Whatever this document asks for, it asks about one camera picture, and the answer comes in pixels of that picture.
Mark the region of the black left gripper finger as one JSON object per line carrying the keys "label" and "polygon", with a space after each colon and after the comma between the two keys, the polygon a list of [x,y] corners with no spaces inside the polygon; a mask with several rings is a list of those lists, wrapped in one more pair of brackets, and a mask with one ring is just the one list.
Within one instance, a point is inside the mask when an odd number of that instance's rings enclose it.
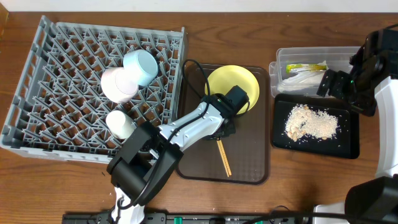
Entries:
{"label": "black left gripper finger", "polygon": [[221,139],[221,133],[214,133],[211,135],[207,135],[204,137],[205,140],[211,141],[211,140],[219,140]]}
{"label": "black left gripper finger", "polygon": [[219,137],[220,138],[226,138],[230,136],[231,134],[236,133],[236,128],[234,124],[234,119],[226,119],[223,121],[223,124],[219,128]]}

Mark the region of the yellow plate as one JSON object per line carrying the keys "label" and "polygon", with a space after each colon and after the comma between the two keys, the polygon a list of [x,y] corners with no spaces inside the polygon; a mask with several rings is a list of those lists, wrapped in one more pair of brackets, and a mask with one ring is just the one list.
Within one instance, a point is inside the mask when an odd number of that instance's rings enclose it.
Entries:
{"label": "yellow plate", "polygon": [[[259,98],[259,84],[255,76],[246,68],[237,65],[225,65],[214,70],[207,78],[205,96],[215,93],[227,94],[235,85],[241,87],[249,97],[249,110]],[[207,102],[201,102],[196,111],[205,110],[205,114],[213,115],[218,110]]]}

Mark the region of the green yellow snack wrapper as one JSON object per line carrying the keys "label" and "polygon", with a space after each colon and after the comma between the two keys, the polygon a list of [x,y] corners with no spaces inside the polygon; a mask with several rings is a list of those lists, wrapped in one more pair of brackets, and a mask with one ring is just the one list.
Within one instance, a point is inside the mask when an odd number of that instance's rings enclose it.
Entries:
{"label": "green yellow snack wrapper", "polygon": [[301,72],[314,72],[314,71],[322,71],[326,70],[328,67],[326,64],[318,63],[318,64],[290,64],[286,66],[286,73],[301,73]]}

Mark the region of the leftover rice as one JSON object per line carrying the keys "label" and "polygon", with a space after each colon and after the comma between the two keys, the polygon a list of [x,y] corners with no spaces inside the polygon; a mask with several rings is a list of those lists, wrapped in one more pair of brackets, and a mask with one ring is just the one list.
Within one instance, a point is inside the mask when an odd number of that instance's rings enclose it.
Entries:
{"label": "leftover rice", "polygon": [[333,139],[339,127],[338,118],[326,110],[297,104],[288,114],[284,133],[293,142],[304,141],[305,138],[321,141]]}

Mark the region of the white cup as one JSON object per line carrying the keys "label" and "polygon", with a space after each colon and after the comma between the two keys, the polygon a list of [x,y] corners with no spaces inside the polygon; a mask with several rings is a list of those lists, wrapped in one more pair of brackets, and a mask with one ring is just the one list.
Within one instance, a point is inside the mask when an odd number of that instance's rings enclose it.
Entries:
{"label": "white cup", "polygon": [[119,110],[110,112],[105,121],[111,133],[119,139],[128,138],[136,129],[132,118]]}

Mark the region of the light blue bowl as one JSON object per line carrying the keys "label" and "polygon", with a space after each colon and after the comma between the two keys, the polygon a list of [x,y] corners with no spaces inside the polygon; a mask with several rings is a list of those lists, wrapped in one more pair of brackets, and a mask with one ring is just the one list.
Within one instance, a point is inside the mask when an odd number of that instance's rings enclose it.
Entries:
{"label": "light blue bowl", "polygon": [[123,58],[123,67],[131,74],[132,81],[140,86],[149,85],[159,72],[155,57],[142,49],[127,53]]}

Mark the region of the pink bowl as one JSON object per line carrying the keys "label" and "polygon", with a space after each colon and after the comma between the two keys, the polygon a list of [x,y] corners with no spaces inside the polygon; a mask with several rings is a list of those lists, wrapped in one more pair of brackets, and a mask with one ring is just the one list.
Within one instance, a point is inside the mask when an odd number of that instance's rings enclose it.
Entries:
{"label": "pink bowl", "polygon": [[126,103],[137,93],[139,86],[122,67],[108,68],[101,76],[101,89],[115,103]]}

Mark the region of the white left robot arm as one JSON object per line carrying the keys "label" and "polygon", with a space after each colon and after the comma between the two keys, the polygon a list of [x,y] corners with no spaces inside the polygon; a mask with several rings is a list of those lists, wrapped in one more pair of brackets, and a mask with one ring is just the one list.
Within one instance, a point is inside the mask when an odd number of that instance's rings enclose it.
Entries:
{"label": "white left robot arm", "polygon": [[194,111],[170,124],[141,124],[106,169],[117,193],[109,222],[143,221],[144,206],[166,184],[184,150],[202,138],[231,134],[234,117],[249,106],[248,94],[235,85],[225,95],[205,95]]}

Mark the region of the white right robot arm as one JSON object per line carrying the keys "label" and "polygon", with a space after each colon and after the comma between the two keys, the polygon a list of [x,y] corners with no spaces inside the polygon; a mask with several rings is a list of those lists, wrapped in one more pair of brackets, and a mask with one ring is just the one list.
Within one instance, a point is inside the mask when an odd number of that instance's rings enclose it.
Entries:
{"label": "white right robot arm", "polygon": [[352,187],[344,202],[317,205],[317,213],[397,223],[397,25],[370,33],[349,60],[350,72],[327,70],[318,96],[333,96],[363,115],[379,114],[375,178]]}

